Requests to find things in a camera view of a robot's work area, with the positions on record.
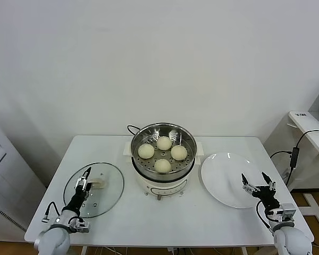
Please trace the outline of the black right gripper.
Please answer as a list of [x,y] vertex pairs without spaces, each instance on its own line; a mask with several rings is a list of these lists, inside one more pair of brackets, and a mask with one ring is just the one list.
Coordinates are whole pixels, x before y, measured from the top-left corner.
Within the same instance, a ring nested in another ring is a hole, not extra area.
[[267,183],[266,186],[253,186],[251,185],[244,174],[241,174],[242,188],[255,198],[262,201],[266,210],[273,210],[280,207],[279,201],[274,197],[276,193],[276,183],[271,178],[262,172],[264,181]]

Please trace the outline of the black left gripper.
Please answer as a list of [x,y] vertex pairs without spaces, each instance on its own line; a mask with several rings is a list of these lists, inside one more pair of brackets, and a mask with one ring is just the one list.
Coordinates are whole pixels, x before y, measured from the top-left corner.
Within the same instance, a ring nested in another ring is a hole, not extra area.
[[70,207],[81,207],[83,202],[89,196],[89,192],[93,185],[92,182],[88,183],[88,177],[91,172],[91,167],[88,167],[84,173],[77,179],[75,184],[75,194],[70,200]]

